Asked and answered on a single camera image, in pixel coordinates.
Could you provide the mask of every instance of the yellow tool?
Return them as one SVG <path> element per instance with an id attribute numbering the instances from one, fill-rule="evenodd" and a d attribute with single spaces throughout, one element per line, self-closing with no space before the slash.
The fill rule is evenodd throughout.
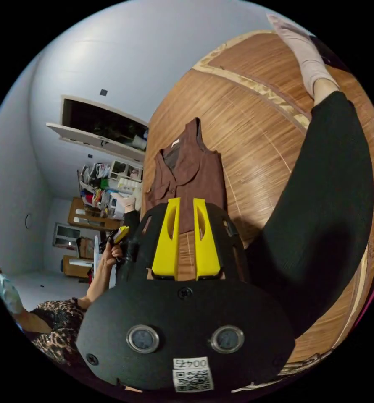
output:
<path id="1" fill-rule="evenodd" d="M 156 246 L 152 273 L 159 277 L 177 278 L 179 266 L 180 198 L 170 199 L 167 204 L 162 229 Z"/>
<path id="2" fill-rule="evenodd" d="M 124 237 L 128 235 L 129 227 L 122 226 L 120 227 L 117 232 L 112 235 L 114 245 L 117 245 Z"/>
<path id="3" fill-rule="evenodd" d="M 220 263 L 212 234 L 210 218 L 204 199 L 194 199 L 195 265 L 196 280 L 216 277 Z M 180 198 L 170 199 L 152 265 L 154 277 L 177 279 L 179 265 Z"/>

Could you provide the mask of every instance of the pink sock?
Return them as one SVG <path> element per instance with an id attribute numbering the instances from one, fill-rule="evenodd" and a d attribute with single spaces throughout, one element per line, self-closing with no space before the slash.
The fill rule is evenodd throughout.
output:
<path id="1" fill-rule="evenodd" d="M 304 31 L 278 16 L 267 14 L 267 18 L 278 36 L 295 54 L 303 84 L 312 98 L 314 98 L 313 85 L 317 79 L 327 79 L 338 86 L 327 71 L 319 51 Z"/>

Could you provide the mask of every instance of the brown shirt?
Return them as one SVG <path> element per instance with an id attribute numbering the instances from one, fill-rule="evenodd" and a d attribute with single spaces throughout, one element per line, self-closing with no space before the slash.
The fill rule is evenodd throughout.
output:
<path id="1" fill-rule="evenodd" d="M 145 195 L 146 210 L 180 197 L 180 234 L 194 230 L 194 198 L 227 208 L 221 156 L 204 145 L 199 118 L 156 155 L 155 163 L 155 178 Z"/>

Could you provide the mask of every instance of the black sleeve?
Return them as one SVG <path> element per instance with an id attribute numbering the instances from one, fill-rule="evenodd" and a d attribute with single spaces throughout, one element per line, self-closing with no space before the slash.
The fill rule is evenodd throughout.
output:
<path id="1" fill-rule="evenodd" d="M 124 225 L 129 227 L 128 236 L 132 238 L 140 224 L 140 214 L 137 210 L 124 214 Z"/>

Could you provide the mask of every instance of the circular lens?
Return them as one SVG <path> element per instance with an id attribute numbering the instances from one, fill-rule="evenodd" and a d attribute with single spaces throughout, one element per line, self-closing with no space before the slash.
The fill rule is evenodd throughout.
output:
<path id="1" fill-rule="evenodd" d="M 127 343 L 134 351 L 148 354 L 158 348 L 159 336 L 151 327 L 140 324 L 128 331 Z"/>
<path id="2" fill-rule="evenodd" d="M 234 353 L 244 342 L 243 332 L 236 326 L 222 326 L 211 337 L 211 347 L 218 353 Z"/>

